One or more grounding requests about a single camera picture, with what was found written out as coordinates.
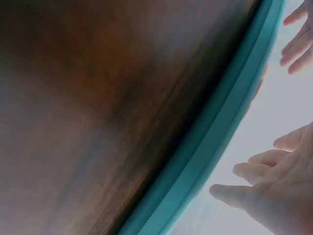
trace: finger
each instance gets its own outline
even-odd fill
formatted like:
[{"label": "finger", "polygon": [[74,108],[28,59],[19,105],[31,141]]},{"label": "finger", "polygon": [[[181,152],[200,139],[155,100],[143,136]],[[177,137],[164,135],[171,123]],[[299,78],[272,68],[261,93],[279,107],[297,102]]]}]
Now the finger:
[{"label": "finger", "polygon": [[306,32],[299,38],[286,52],[286,54],[281,59],[281,65],[285,66],[290,63],[297,55],[304,53],[313,43],[313,37],[311,31]]},{"label": "finger", "polygon": [[312,51],[313,48],[309,48],[299,59],[297,59],[288,70],[289,74],[294,74],[300,70],[302,70],[305,66],[313,63],[313,55]]},{"label": "finger", "polygon": [[233,172],[254,185],[261,181],[270,169],[271,167],[265,164],[240,163],[234,166]]},{"label": "finger", "polygon": [[297,9],[294,10],[289,16],[287,16],[284,20],[284,25],[292,24],[303,17],[305,17],[307,14],[307,8],[305,3],[302,3]]},{"label": "finger", "polygon": [[301,144],[302,136],[306,128],[307,125],[292,131],[289,134],[279,137],[274,141],[274,147],[288,151],[296,150]]},{"label": "finger", "polygon": [[311,159],[313,153],[313,122],[305,128],[301,145],[304,147],[304,151],[309,153],[307,156]]},{"label": "finger", "polygon": [[305,22],[300,31],[298,32],[298,34],[285,46],[285,48],[282,51],[282,54],[285,55],[290,50],[290,48],[292,48],[294,43],[310,29],[311,29],[310,25]]},{"label": "finger", "polygon": [[213,185],[210,194],[231,207],[246,210],[246,198],[250,187]]},{"label": "finger", "polygon": [[265,153],[260,153],[249,158],[248,163],[265,164],[270,167],[276,166],[289,152],[273,149]]}]

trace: teal rim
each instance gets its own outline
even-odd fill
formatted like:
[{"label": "teal rim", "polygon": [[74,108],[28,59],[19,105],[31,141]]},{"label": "teal rim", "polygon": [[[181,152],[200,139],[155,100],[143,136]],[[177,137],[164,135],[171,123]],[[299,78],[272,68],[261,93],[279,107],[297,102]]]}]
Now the teal rim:
[{"label": "teal rim", "polygon": [[263,0],[222,82],[119,235],[170,233],[203,187],[257,90],[284,3]]}]

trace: pale skin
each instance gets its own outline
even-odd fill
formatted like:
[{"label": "pale skin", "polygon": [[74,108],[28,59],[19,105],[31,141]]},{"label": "pale skin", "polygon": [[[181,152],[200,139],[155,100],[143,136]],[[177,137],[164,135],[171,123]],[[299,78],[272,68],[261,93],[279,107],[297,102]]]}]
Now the pale skin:
[{"label": "pale skin", "polygon": [[304,17],[307,17],[307,20],[302,28],[282,51],[281,65],[286,66],[293,62],[288,70],[290,74],[313,63],[313,0],[305,0],[285,18],[284,25],[292,24]]},{"label": "pale skin", "polygon": [[[308,15],[298,35],[283,50],[282,65],[295,73],[313,62],[313,0],[288,16],[291,24]],[[234,166],[251,186],[213,185],[210,193],[231,207],[246,211],[275,235],[313,235],[313,123],[273,143],[276,149]]]}]

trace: wood grain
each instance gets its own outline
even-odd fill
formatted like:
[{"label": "wood grain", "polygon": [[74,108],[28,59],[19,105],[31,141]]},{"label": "wood grain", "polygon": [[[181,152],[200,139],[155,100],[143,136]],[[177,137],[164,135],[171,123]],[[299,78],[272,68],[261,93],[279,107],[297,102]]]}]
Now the wood grain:
[{"label": "wood grain", "polygon": [[0,233],[114,234],[257,2],[0,1]]}]

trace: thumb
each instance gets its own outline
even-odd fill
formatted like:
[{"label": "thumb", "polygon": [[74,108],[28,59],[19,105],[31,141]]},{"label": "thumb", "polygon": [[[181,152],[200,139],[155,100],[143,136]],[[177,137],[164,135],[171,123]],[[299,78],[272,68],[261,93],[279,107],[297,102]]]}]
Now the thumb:
[{"label": "thumb", "polygon": [[246,198],[251,187],[213,185],[210,194],[231,207],[246,211]]}]

